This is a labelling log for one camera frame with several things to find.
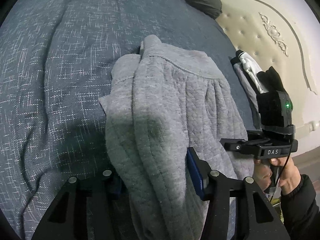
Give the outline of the white folded garment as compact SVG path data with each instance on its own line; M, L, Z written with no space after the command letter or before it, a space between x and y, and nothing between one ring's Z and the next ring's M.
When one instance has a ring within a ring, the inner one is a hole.
M236 51L236 57L242 63L244 71L249 75L250 79L253 81L255 87L259 93L267 93L268 90L258 79L258 73L263 70L260 68L259 64L249 55L247 52L242 50Z

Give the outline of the black folded garment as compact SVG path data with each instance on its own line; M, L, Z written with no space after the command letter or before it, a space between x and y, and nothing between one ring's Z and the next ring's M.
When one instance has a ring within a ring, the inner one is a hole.
M259 72L257 78L263 86L261 94L274 91L286 92L281 77L273 66L265 72Z

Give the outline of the blue patterned bed sheet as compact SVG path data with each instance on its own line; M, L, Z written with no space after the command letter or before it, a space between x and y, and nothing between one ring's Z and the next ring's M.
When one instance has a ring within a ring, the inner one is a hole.
M18 0L1 26L1 210L21 239L31 239L69 177L108 165L98 99L117 59L151 34L210 56L253 129L234 46L184 0Z

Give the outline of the cream tufted headboard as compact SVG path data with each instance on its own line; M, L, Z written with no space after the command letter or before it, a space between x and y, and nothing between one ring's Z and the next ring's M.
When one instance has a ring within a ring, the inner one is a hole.
M298 153L319 149L319 22L304 0L221 0L218 24L261 69L274 67L293 102Z

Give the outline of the grey knit sweater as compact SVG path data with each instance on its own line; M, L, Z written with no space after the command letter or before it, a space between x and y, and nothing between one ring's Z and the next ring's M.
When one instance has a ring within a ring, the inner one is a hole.
M196 195L188 147L234 179L253 173L253 160L225 151L221 138L245 139L230 86L204 52L150 35L139 54L120 57L111 72L106 148L123 180L139 239L199 239L208 204Z

